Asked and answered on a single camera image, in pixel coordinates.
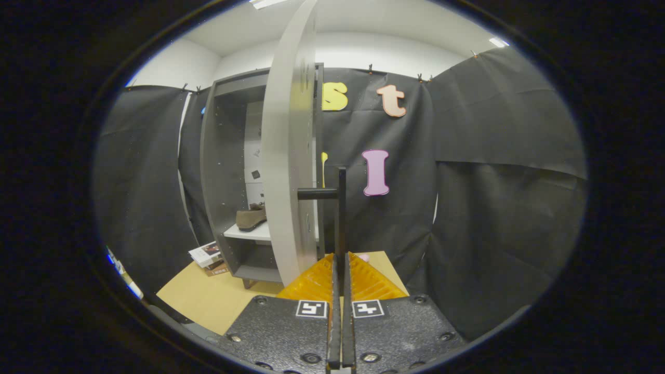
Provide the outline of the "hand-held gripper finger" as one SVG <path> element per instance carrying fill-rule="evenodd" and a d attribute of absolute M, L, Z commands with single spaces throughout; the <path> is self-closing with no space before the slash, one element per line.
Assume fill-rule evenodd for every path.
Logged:
<path fill-rule="evenodd" d="M 344 269 L 344 368 L 353 373 L 408 373 L 466 345 L 429 296 L 406 295 L 351 252 Z"/>
<path fill-rule="evenodd" d="M 330 373 L 340 368 L 341 315 L 335 254 L 277 296 L 254 296 L 218 348 L 270 373 Z"/>

